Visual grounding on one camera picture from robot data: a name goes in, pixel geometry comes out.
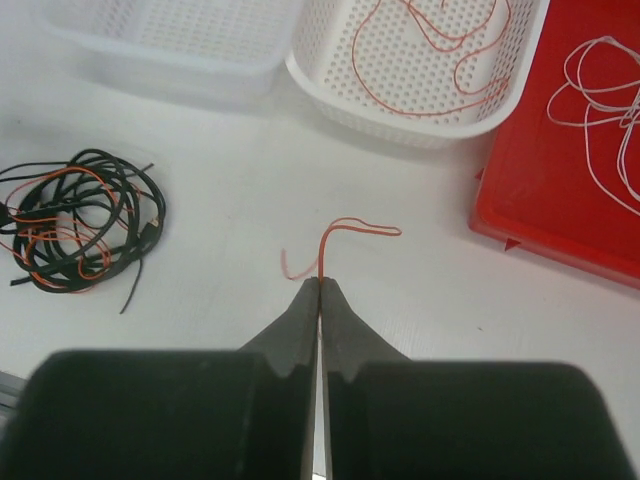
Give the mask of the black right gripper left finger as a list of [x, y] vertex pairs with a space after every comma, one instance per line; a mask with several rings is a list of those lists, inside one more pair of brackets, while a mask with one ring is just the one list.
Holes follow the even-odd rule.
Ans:
[[5, 479], [308, 479], [319, 282], [235, 350], [67, 350], [20, 393]]

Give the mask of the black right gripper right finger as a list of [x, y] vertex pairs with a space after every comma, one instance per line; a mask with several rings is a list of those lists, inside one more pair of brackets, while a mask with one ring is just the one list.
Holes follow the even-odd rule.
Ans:
[[558, 362], [403, 355], [320, 285], [331, 479], [631, 479], [606, 403]]

